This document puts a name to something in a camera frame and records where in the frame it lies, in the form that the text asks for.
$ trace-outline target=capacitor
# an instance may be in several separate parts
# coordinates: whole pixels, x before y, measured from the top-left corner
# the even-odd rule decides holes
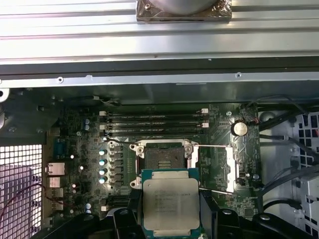
[[[104,149],[101,149],[101,150],[99,151],[99,155],[101,155],[101,156],[103,156],[103,155],[106,154],[106,153],[107,153],[107,151],[104,150]]]
[[[106,180],[107,180],[106,177],[100,178],[100,179],[99,179],[99,183],[100,183],[100,184],[103,184],[103,183],[106,182]]]
[[[85,208],[86,208],[86,209],[91,209],[91,207],[92,207],[91,204],[89,204],[89,203],[85,204]]]
[[[245,136],[248,133],[248,127],[244,122],[236,121],[232,124],[230,131],[234,136]]]
[[[107,173],[107,169],[106,168],[104,168],[104,169],[101,169],[100,171],[99,171],[99,174],[100,175],[104,175],[104,174],[106,174]]]
[[[107,160],[106,160],[106,159],[101,159],[101,160],[99,161],[99,164],[100,164],[101,166],[105,165],[106,163],[107,163]]]

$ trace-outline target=silver metal panel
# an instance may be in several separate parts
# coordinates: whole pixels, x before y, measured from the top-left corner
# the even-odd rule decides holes
[[[317,0],[233,0],[224,22],[137,23],[134,0],[0,3],[0,64],[319,55]]]

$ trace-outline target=gray cable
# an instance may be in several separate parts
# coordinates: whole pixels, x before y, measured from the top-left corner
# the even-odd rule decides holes
[[[291,99],[290,97],[288,96],[285,96],[285,95],[274,95],[274,96],[265,96],[265,97],[261,97],[261,98],[258,98],[250,103],[248,103],[248,105],[246,106],[246,108],[252,106],[253,104],[257,103],[257,102],[260,102],[260,101],[263,101],[263,100],[268,100],[268,99],[271,99],[271,98],[285,98],[287,99],[288,101],[290,101],[294,106],[296,106],[301,112],[303,112],[304,114],[308,115],[309,112],[303,108],[301,105],[297,104],[293,99]]]

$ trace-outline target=black cable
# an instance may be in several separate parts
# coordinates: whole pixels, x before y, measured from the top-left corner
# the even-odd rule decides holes
[[[309,107],[307,108],[307,110],[309,112],[318,112],[319,111],[319,107],[318,106],[314,106],[314,107]],[[296,117],[298,115],[301,115],[303,112],[299,111],[298,109],[296,110],[291,110],[288,112],[283,113],[282,115],[279,115],[277,117],[274,117],[266,122],[262,122],[259,125],[259,131],[264,131],[266,129],[270,129],[272,127],[275,127],[279,124],[281,124],[282,122],[285,122],[293,117]]]
[[[298,178],[298,177],[303,177],[305,175],[308,174],[312,174],[312,173],[316,173],[319,171],[319,165],[315,165],[312,167],[308,167],[308,168],[303,168],[301,170],[298,170],[295,173],[291,173],[289,175],[286,175],[284,177],[281,177],[279,179],[277,179],[276,181],[274,181],[271,185],[269,185],[268,187],[264,187],[261,191],[259,191],[257,193],[257,206],[258,206],[258,212],[259,213],[263,213],[263,196],[268,193],[269,191],[273,190],[274,188],[277,188],[278,186],[289,182],[292,179]]]
[[[281,170],[280,172],[278,172],[272,180],[270,180],[264,187],[268,187],[269,185],[271,185],[277,178],[279,178],[281,175],[283,175],[284,173],[292,170],[292,169],[296,169],[295,167],[290,167],[290,168],[284,168],[283,170]]]
[[[301,112],[303,112],[304,114],[308,115],[309,112],[304,108],[302,107],[301,105],[297,104],[293,99],[291,99],[290,97],[288,96],[285,96],[285,95],[274,95],[274,96],[266,96],[266,97],[261,97],[261,98],[258,98],[250,103],[248,103],[248,105],[245,107],[245,108],[248,108],[250,106],[252,106],[253,104],[257,103],[257,102],[260,102],[260,101],[263,101],[263,100],[267,100],[267,99],[271,99],[271,98],[285,98],[287,99],[288,101],[290,101],[297,109],[299,109]]]
[[[276,205],[276,204],[288,204],[290,207],[297,209],[297,210],[301,210],[302,206],[300,204],[300,202],[297,202],[293,199],[280,199],[280,200],[274,200],[272,202],[269,202],[267,204],[264,205],[264,210],[266,210],[267,208]]]
[[[264,134],[259,135],[259,137],[265,138],[265,139],[272,139],[272,140],[286,140],[288,142],[294,143],[300,149],[302,149],[304,152],[306,152],[307,155],[312,156],[316,162],[319,162],[319,155],[317,153],[313,152],[310,148],[308,148],[304,144],[300,143],[299,141],[295,140],[294,138],[288,137],[287,139],[285,139],[284,136],[279,136],[279,135],[270,136],[270,135],[264,135]]]

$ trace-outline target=mesh vent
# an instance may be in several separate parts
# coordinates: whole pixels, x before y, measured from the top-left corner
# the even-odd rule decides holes
[[[299,142],[312,149],[314,152],[319,152],[319,116],[318,113],[310,113],[308,116],[302,116],[302,123],[299,124]],[[301,168],[310,167],[314,158],[307,155],[305,151],[300,149]]]
[[[41,182],[42,145],[0,147],[0,215],[17,192]],[[28,239],[40,230],[41,187],[22,191],[5,209],[0,239]]]

